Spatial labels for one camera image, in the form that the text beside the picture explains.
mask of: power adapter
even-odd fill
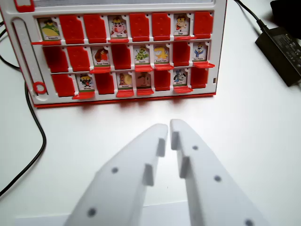
[[[285,28],[265,28],[255,43],[287,86],[301,81],[301,46]]]

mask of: guess who game board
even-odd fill
[[[0,7],[36,107],[216,94],[226,0]]]

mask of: red circle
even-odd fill
[[[44,89],[43,90],[38,90],[38,85],[42,86]],[[43,82],[37,81],[33,84],[33,90],[38,93],[38,94],[44,94],[47,92],[46,86]]]

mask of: black cable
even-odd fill
[[[6,32],[6,29],[4,29],[4,30],[0,33],[0,38],[5,34],[5,32]],[[15,66],[15,65],[11,64],[10,62],[6,61],[1,55],[0,55],[0,60],[2,60],[3,63],[5,63],[6,65],[8,65],[8,66],[10,66],[10,67],[12,67],[12,68],[14,68],[14,69],[16,69],[16,70],[20,70],[20,67]]]
[[[262,30],[262,32],[267,32],[269,30],[268,27],[264,24],[264,22],[261,19],[259,19],[252,10],[250,10],[247,6],[245,6],[244,3],[242,3],[240,0],[234,0],[234,1],[255,18],[255,20],[256,20],[257,24],[259,25],[260,30]]]
[[[3,34],[6,32],[6,29],[1,32],[0,34],[0,38],[3,36]],[[6,60],[3,59],[3,57],[1,57],[0,55],[0,59],[5,63],[7,64],[8,66],[18,70],[20,69],[19,67],[7,62]],[[37,124],[37,127],[39,128],[40,132],[41,132],[41,135],[43,137],[43,143],[42,143],[42,147],[40,148],[39,152],[36,154],[36,156],[31,160],[31,162],[0,192],[0,197],[8,190],[11,188],[12,185],[14,185],[14,183],[36,162],[36,160],[43,154],[44,150],[45,150],[45,147],[46,147],[46,143],[47,143],[47,139],[46,139],[46,135],[45,135],[45,132],[36,116],[36,114],[34,113],[34,110],[33,110],[33,107],[30,103],[30,98],[29,98],[29,92],[28,92],[28,88],[27,88],[27,85],[25,83],[25,97],[26,97],[26,102],[27,102],[27,105],[28,105],[28,108],[32,114],[32,117],[34,119],[34,121],[36,122]]]

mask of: character card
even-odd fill
[[[165,44],[154,45],[155,64],[169,63],[169,48]]]
[[[174,70],[174,86],[187,86],[187,72],[184,69]]]
[[[103,46],[91,47],[95,67],[110,66],[109,52]]]
[[[151,75],[147,72],[136,73],[137,89],[151,88]]]
[[[118,89],[132,89],[132,76],[127,72],[116,73]]]
[[[127,23],[121,15],[108,16],[111,39],[124,39],[127,37]]]
[[[174,14],[174,36],[189,35],[190,19],[184,14]]]
[[[193,43],[193,58],[192,61],[206,61],[208,46],[204,42]]]
[[[44,41],[61,40],[57,23],[50,17],[38,18],[38,24]]]
[[[134,45],[134,57],[136,65],[148,65],[150,63],[150,50],[145,45]]]
[[[76,81],[79,87],[79,92],[93,92],[94,83],[92,77],[87,73],[85,74],[76,74]]]

